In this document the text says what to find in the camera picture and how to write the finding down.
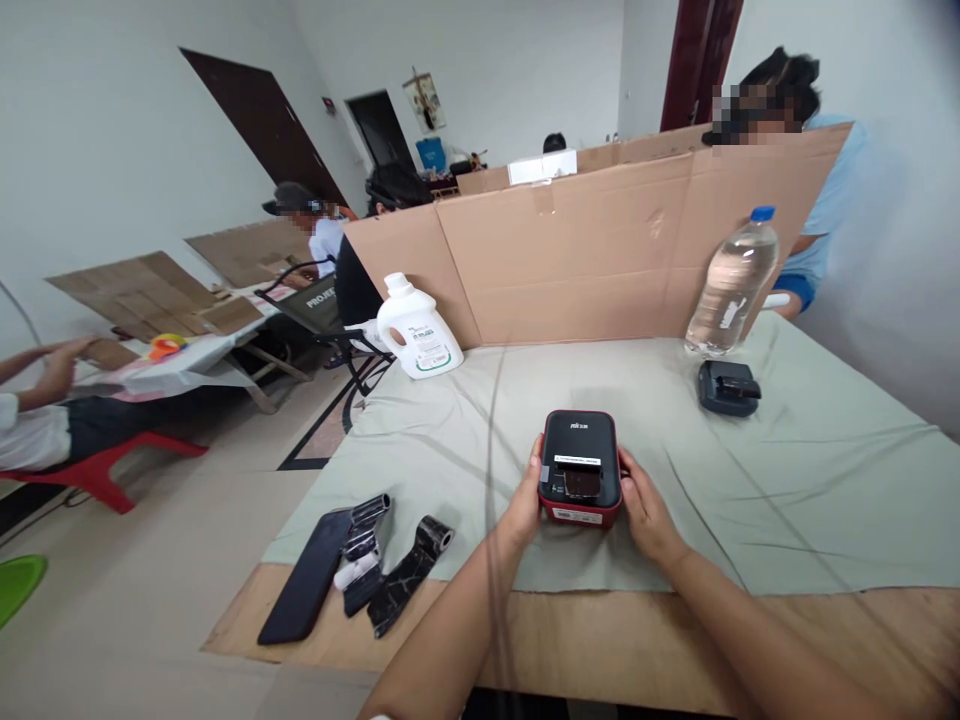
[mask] door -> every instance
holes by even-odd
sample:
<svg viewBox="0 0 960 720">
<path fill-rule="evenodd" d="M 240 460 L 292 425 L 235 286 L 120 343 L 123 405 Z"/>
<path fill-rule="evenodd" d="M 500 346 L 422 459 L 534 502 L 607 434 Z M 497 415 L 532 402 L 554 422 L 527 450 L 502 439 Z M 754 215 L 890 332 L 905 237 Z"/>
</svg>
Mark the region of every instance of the door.
<svg viewBox="0 0 960 720">
<path fill-rule="evenodd" d="M 192 50 L 180 52 L 275 183 L 292 180 L 327 202 L 346 205 L 273 73 Z"/>
<path fill-rule="evenodd" d="M 403 136 L 400 121 L 397 120 L 386 90 L 347 100 L 347 107 L 357 123 L 374 165 L 385 167 L 391 163 L 399 163 L 409 170 L 414 170 L 407 139 Z"/>
<path fill-rule="evenodd" d="M 709 122 L 743 0 L 680 0 L 660 132 Z"/>
</svg>

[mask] wall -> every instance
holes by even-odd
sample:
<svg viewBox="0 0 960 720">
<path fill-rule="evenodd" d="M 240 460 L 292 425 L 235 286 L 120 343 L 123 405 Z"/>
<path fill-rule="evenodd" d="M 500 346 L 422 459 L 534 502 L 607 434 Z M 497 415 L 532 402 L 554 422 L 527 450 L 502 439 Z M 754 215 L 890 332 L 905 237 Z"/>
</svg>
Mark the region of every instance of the wall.
<svg viewBox="0 0 960 720">
<path fill-rule="evenodd" d="M 551 132 L 587 147 L 616 130 L 623 0 L 293 2 L 340 112 L 386 89 L 418 164 L 412 66 L 433 75 L 445 148 L 488 149 L 492 166 L 539 154 Z"/>
<path fill-rule="evenodd" d="M 620 139 L 660 132 L 680 0 L 624 0 Z"/>
<path fill-rule="evenodd" d="M 0 7 L 0 279 L 45 341 L 105 321 L 41 278 L 263 217 L 273 183 L 178 46 L 271 70 L 351 203 L 363 169 L 292 10 L 262 0 L 13 0 Z M 31 343 L 0 296 L 3 353 Z"/>
<path fill-rule="evenodd" d="M 823 110 L 865 125 L 857 198 L 799 325 L 960 437 L 960 22 L 935 0 L 747 0 L 726 82 L 778 44 L 820 59 Z"/>
</svg>

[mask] red plastic chair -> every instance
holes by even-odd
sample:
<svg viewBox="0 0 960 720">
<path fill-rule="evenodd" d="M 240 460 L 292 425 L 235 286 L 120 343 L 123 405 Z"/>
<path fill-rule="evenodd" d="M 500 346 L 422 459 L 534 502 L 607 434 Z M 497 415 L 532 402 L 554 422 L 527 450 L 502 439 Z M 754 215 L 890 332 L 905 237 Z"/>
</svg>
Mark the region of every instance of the red plastic chair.
<svg viewBox="0 0 960 720">
<path fill-rule="evenodd" d="M 0 477 L 19 480 L 20 482 L 47 483 L 80 488 L 90 493 L 107 507 L 123 515 L 133 510 L 134 504 L 123 490 L 110 479 L 110 468 L 124 455 L 142 445 L 163 448 L 187 457 L 200 457 L 209 449 L 202 445 L 176 440 L 159 433 L 144 432 L 127 440 L 122 445 L 104 450 L 59 472 L 37 475 L 17 470 L 0 470 Z"/>
</svg>

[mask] hand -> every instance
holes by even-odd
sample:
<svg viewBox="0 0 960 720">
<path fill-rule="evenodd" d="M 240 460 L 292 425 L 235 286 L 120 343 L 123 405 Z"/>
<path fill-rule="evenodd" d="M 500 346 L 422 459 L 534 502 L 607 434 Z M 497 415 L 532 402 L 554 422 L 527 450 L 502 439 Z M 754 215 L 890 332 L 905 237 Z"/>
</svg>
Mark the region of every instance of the hand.
<svg viewBox="0 0 960 720">
<path fill-rule="evenodd" d="M 295 290 L 302 290 L 303 288 L 310 287 L 313 282 L 302 270 L 292 272 L 287 275 L 283 280 L 280 281 L 282 284 L 287 287 L 293 288 Z"/>
<path fill-rule="evenodd" d="M 537 435 L 530 450 L 527 469 L 520 478 L 507 511 L 500 518 L 499 528 L 523 547 L 530 544 L 540 526 L 540 451 L 543 448 L 543 433 Z"/>
<path fill-rule="evenodd" d="M 50 346 L 52 348 L 51 355 L 76 360 L 80 353 L 99 339 L 96 335 L 87 335 L 86 337 L 77 338 L 76 340 L 57 343 L 56 345 Z"/>
<path fill-rule="evenodd" d="M 670 511 L 650 481 L 647 471 L 622 447 L 620 467 L 627 475 L 620 478 L 623 503 L 630 518 L 630 534 L 644 555 L 663 571 L 691 552 L 673 524 Z"/>
</svg>

